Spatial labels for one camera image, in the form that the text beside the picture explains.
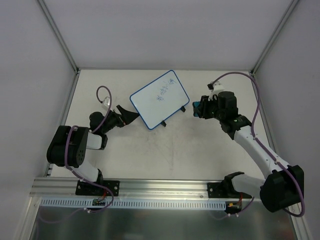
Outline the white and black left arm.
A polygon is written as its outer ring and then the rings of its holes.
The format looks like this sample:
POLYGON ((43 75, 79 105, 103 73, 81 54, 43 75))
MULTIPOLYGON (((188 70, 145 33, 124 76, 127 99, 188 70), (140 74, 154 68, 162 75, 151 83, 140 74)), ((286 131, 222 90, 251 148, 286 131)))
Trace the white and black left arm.
POLYGON ((109 110, 106 115, 93 112, 89 116, 89 127, 60 125, 47 149, 46 158, 50 164, 66 168, 80 182, 87 183, 87 189, 93 195, 104 191, 103 174, 86 160, 87 150, 104 150, 107 132, 113 128, 123 128, 131 124, 140 114, 117 105, 119 113, 109 110))

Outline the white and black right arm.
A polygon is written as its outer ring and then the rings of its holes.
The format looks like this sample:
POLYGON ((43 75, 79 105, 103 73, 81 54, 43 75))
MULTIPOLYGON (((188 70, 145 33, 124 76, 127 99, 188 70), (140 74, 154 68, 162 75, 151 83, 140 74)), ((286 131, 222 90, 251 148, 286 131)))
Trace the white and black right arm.
POLYGON ((244 193, 259 198, 271 213, 284 210, 297 218, 305 214, 303 169, 290 165, 260 141, 254 124, 238 113, 233 92, 203 95, 192 107, 194 117, 218 120, 221 129, 248 153, 264 176, 259 179, 240 171, 226 175, 220 185, 228 197, 244 193))

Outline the blue-framed whiteboard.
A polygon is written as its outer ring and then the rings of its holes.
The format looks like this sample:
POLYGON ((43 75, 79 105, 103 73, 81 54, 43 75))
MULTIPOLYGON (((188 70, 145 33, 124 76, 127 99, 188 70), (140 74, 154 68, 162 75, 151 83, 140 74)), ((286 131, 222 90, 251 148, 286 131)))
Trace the blue-framed whiteboard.
POLYGON ((149 130, 161 125, 190 102, 174 70, 132 93, 129 99, 149 130))

